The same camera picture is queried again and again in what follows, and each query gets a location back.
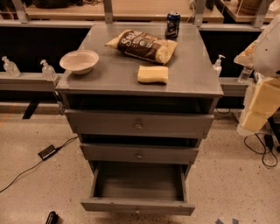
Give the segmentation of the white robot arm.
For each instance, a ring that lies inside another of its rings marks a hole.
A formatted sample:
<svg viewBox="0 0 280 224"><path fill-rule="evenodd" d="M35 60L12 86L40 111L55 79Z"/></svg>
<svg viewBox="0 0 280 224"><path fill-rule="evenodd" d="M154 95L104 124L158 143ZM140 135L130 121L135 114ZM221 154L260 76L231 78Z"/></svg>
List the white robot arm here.
<svg viewBox="0 0 280 224"><path fill-rule="evenodd" d="M234 63L252 67L263 76L246 90L244 109L236 130L245 137L257 133L280 108L280 15L234 58Z"/></svg>

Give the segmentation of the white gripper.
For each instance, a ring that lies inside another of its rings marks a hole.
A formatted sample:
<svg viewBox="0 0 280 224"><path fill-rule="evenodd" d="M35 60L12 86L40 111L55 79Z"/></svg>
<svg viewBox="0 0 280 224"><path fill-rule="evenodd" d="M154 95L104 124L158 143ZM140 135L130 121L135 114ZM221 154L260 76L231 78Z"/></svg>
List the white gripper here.
<svg viewBox="0 0 280 224"><path fill-rule="evenodd" d="M278 78L266 78L258 84L250 84L246 90L237 133L244 137L257 133L279 108Z"/></svg>

